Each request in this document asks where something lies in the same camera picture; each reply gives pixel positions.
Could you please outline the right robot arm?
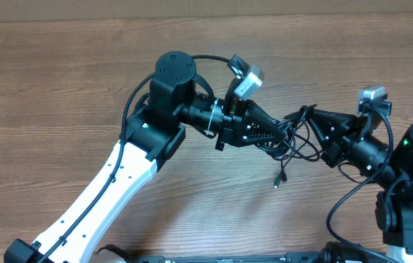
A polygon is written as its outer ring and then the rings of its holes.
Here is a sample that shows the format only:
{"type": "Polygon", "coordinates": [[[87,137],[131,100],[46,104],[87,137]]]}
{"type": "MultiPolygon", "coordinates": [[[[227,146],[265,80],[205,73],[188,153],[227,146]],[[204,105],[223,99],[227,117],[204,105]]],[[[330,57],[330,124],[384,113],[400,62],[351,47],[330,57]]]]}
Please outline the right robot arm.
{"type": "Polygon", "coordinates": [[[389,113],[379,107],[365,107],[359,116],[322,110],[304,113],[329,167],[347,162],[365,177],[360,187],[370,183],[382,187],[375,217],[387,246],[387,253],[380,254],[331,230],[335,241],[327,243],[316,262],[413,262],[413,124],[398,144],[388,128],[384,144],[372,132],[380,123],[389,123],[389,113]]]}

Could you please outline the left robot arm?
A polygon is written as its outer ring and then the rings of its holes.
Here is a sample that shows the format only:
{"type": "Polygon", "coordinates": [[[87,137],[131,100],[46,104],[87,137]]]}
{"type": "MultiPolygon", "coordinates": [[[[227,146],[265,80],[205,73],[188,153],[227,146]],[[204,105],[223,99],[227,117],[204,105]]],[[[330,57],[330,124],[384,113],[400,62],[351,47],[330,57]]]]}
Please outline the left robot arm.
{"type": "Polygon", "coordinates": [[[251,99],[263,84],[263,70],[239,56],[226,63],[233,79],[220,99],[197,72],[195,56],[163,54],[144,80],[149,91],[129,97],[119,140],[99,173],[32,243],[14,240],[4,261],[88,262],[129,200],[182,144],[186,126],[216,139],[218,150],[283,140],[277,121],[251,99]]]}

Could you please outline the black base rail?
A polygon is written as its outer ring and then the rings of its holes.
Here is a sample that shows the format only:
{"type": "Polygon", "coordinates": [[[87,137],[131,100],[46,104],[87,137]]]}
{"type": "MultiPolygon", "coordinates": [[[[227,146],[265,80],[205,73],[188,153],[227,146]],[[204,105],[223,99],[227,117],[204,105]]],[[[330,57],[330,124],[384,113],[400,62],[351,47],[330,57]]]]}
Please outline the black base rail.
{"type": "Polygon", "coordinates": [[[143,256],[130,254],[115,245],[106,245],[90,258],[90,263],[379,263],[387,262],[365,255],[341,243],[329,242],[320,251],[294,251],[282,255],[254,256],[143,256]]]}

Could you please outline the cardboard back wall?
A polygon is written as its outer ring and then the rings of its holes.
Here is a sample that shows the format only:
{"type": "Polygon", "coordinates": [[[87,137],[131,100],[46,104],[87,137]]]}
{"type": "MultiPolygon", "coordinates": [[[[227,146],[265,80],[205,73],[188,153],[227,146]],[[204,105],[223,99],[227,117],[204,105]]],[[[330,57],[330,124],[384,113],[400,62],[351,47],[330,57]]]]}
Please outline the cardboard back wall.
{"type": "Polygon", "coordinates": [[[0,22],[413,12],[413,0],[0,0],[0,22]]]}

